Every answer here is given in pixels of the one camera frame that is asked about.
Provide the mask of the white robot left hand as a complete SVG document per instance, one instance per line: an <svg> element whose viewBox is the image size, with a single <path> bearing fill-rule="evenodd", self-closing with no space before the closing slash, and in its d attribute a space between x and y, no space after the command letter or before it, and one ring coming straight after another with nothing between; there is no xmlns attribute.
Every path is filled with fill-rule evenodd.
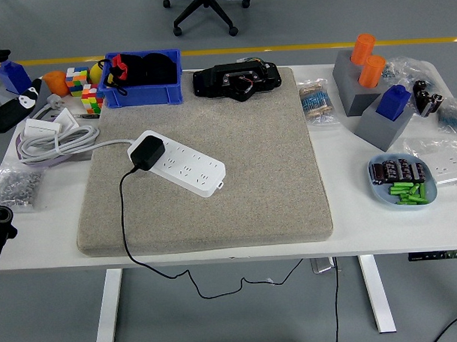
<svg viewBox="0 0 457 342"><path fill-rule="evenodd" d="M0 64L11 54L9 49L0 49ZM8 132L34 111L38 105L42 79L31 81L29 87L18 97L0 106L0 134Z"/></svg>

